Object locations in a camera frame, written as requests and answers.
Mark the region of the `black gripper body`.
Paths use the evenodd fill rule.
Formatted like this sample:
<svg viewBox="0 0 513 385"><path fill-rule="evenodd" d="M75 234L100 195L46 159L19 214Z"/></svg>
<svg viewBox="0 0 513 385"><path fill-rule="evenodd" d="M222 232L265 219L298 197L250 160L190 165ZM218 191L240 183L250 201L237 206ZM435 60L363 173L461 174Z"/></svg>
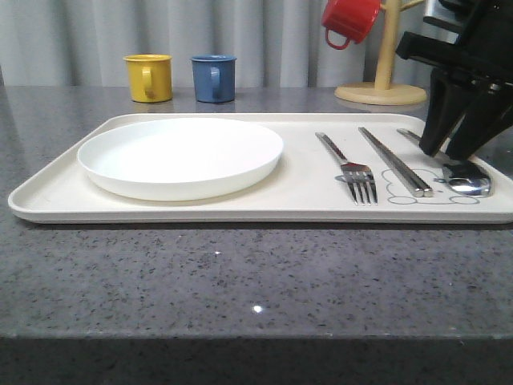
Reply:
<svg viewBox="0 0 513 385"><path fill-rule="evenodd" d="M511 1L427 1L423 21L456 33L456 40L406 32L399 57L512 83Z"/></svg>

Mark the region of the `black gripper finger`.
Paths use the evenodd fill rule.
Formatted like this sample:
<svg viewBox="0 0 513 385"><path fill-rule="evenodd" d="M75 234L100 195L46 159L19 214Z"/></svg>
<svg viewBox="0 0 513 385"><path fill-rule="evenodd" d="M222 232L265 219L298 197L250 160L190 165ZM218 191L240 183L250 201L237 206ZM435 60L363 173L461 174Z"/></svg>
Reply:
<svg viewBox="0 0 513 385"><path fill-rule="evenodd" d="M466 72L434 68L430 74L430 104L419 147L428 156L442 147L477 95Z"/></svg>
<svg viewBox="0 0 513 385"><path fill-rule="evenodd" d="M512 126L512 86L490 85L464 110L458 130L446 148L453 160L465 160Z"/></svg>

